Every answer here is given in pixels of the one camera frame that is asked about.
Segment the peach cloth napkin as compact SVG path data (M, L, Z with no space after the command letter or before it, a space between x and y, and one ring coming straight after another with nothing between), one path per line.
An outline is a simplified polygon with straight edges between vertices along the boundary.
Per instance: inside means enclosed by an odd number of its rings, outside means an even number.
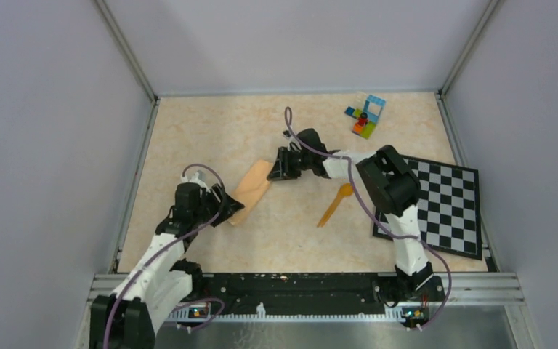
M251 214L255 206L262 199L271 186L267 179L273 168L273 163L263 159L258 160L243 176L235 190L230 195L244 205L244 208L234 214L228 222L240 225Z

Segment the orange plastic spoon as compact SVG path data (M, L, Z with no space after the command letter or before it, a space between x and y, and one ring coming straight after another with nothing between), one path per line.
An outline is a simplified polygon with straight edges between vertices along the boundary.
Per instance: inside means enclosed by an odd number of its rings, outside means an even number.
M353 193L354 193L354 188L350 183L345 183L341 185L341 187L337 190L335 198L330 203L329 207L327 208L323 216L318 221L316 227L317 228L324 227L326 223L330 220L334 212L337 210L342 200L346 197L351 196Z

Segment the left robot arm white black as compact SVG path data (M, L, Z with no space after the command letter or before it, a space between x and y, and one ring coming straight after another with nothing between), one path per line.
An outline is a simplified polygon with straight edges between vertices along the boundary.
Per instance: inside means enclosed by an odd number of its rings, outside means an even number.
M244 204L222 184L196 180L177 186L174 204L129 275L90 309L90 348L154 348L164 321L183 299L196 300L204 282L177 264L198 232L229 220Z

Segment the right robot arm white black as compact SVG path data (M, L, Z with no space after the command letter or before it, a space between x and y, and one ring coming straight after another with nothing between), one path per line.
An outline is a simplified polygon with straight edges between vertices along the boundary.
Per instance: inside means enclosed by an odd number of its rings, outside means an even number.
M369 152L330 151L313 128L296 135L286 130L283 135L288 145L279 147L267 180L295 180L307 170L326 179L361 180L389 224L386 230L395 245L399 294L407 300L423 294L433 271L421 243L421 185L405 159L391 145Z

